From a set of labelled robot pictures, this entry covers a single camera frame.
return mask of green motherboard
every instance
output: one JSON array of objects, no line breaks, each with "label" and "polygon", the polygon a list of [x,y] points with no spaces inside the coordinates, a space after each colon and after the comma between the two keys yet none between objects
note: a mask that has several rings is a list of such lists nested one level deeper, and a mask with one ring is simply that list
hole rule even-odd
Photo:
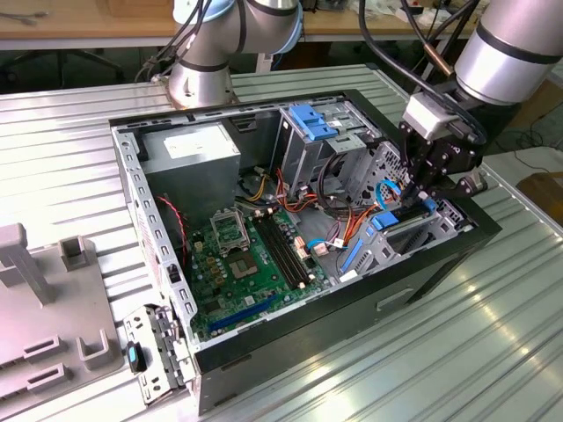
[{"label": "green motherboard", "polygon": [[[275,223],[273,226],[270,222],[270,228],[276,227],[279,233],[275,234],[283,236],[291,253],[297,254],[294,238],[299,234],[286,212],[278,211],[269,218]],[[266,247],[267,241],[259,235],[258,221],[250,216],[242,221],[250,240],[246,251],[234,249],[222,255],[211,224],[188,235],[193,252],[190,289],[198,307],[191,325],[200,341],[241,327],[330,287],[313,258],[308,258],[306,263],[297,258],[307,275],[307,283],[292,286]],[[241,235],[235,222],[230,227],[222,222],[218,233],[220,238],[230,240]]]}]

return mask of chair leg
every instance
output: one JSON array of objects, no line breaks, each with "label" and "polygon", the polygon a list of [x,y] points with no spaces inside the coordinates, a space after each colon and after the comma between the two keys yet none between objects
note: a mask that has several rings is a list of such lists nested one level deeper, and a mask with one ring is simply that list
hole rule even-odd
[{"label": "chair leg", "polygon": [[108,68],[115,70],[115,77],[119,82],[125,79],[125,76],[123,74],[123,68],[119,64],[111,62],[104,57],[100,57],[99,55],[95,55],[93,53],[90,53],[89,51],[84,51],[84,50],[70,50],[68,53],[70,55],[82,57],[85,60],[96,62],[98,64],[101,64],[102,66],[106,66]]},{"label": "chair leg", "polygon": [[4,72],[13,66],[17,66],[21,63],[29,62],[31,60],[37,59],[38,57],[42,57],[44,55],[50,55],[52,53],[53,52],[50,50],[28,51],[26,53],[23,53],[22,55],[19,55],[17,57],[14,57],[13,59],[10,59],[2,63],[2,65],[0,65],[0,72]]}]

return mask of motherboard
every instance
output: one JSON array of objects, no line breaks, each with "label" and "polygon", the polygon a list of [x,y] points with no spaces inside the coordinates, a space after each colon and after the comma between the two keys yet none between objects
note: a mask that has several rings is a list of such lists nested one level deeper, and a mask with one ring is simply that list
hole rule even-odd
[{"label": "motherboard", "polygon": [[[191,325],[200,341],[330,287],[314,258],[300,251],[299,233],[284,210],[261,217],[230,213],[188,235],[193,251],[190,289],[198,306]],[[224,241],[238,241],[240,247],[228,249]]]}]

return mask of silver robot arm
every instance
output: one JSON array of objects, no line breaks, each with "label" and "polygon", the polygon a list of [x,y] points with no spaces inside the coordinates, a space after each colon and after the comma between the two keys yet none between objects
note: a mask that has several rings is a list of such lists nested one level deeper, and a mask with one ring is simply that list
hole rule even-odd
[{"label": "silver robot arm", "polygon": [[563,1],[493,0],[456,62],[469,95],[498,106],[531,97],[563,56]]},{"label": "silver robot arm", "polygon": [[234,54],[285,53],[301,36],[303,9],[298,0],[211,2],[200,31],[179,46],[168,81],[171,97],[182,107],[231,102],[229,59]]},{"label": "silver robot arm", "polygon": [[[399,125],[411,175],[404,199],[421,191],[436,198],[472,196],[486,188],[476,171],[455,186],[445,186],[443,176],[481,164],[486,147],[562,56],[563,1],[492,0],[455,64],[455,77],[432,87],[441,95],[423,87],[409,98]],[[472,116],[473,127],[451,101]],[[485,136],[476,136],[475,127]]]}]

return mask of aluminum profile table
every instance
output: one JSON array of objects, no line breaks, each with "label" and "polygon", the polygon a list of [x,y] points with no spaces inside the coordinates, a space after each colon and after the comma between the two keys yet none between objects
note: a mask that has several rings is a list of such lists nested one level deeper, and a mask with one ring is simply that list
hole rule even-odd
[{"label": "aluminum profile table", "polygon": [[[241,100],[359,89],[391,120],[405,103],[364,66],[234,78]],[[157,299],[125,207],[107,119],[170,110],[158,85],[0,97],[0,224],[30,248],[95,242],[121,345],[122,319]],[[206,420],[562,420],[561,232],[484,165],[476,201],[503,231],[436,291],[205,415]],[[178,396],[145,410],[128,366],[13,420],[197,420]]]}]

